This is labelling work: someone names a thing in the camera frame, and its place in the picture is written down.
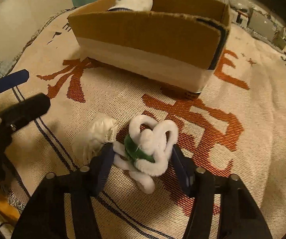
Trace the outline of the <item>white pipe-cleaner flower toy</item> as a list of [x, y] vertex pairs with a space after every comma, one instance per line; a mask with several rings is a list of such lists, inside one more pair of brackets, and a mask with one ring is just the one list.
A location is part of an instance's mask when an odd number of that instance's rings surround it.
[[178, 142], [179, 129], [172, 120], [161, 122], [146, 116], [134, 117], [124, 142], [113, 142], [114, 165], [126, 170], [146, 194], [155, 190], [153, 177], [163, 175]]

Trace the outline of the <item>white sock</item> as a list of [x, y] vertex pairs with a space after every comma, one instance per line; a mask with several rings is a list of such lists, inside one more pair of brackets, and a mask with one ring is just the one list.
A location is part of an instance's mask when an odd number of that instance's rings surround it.
[[108, 11], [151, 11], [153, 0], [115, 0]]

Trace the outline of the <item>small white folded cloth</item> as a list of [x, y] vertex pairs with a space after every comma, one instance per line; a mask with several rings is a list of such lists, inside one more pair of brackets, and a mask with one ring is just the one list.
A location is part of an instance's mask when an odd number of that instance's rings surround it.
[[82, 157], [84, 165], [100, 154], [106, 143], [114, 142], [118, 131], [118, 122], [104, 114], [96, 117], [85, 127], [71, 143], [73, 153]]

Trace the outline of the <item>cream woven lettered blanket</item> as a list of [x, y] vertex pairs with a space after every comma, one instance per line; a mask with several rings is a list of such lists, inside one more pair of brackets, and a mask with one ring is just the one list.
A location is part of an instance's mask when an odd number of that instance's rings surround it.
[[232, 25], [218, 68], [197, 95], [88, 59], [68, 13], [35, 36], [15, 66], [29, 80], [0, 94], [0, 111], [40, 92], [51, 107], [13, 136], [6, 150], [9, 202], [23, 210], [44, 176], [83, 165], [72, 143], [96, 116], [118, 122], [123, 141], [140, 114], [172, 120], [179, 146], [215, 175], [238, 174], [273, 238], [286, 233], [286, 56]]

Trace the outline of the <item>brown cardboard box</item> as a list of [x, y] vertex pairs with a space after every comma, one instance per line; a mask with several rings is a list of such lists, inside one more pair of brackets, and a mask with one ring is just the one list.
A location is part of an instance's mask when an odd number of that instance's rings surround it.
[[68, 16], [79, 46], [99, 62], [199, 93], [217, 67], [231, 29], [218, 0], [153, 0], [151, 11], [108, 11], [98, 0]]

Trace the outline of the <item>grey mini fridge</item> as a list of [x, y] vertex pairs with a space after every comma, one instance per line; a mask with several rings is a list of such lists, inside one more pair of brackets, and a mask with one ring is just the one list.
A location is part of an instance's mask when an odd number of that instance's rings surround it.
[[252, 11], [247, 26], [267, 38], [270, 42], [273, 41], [276, 31], [274, 23], [257, 10]]

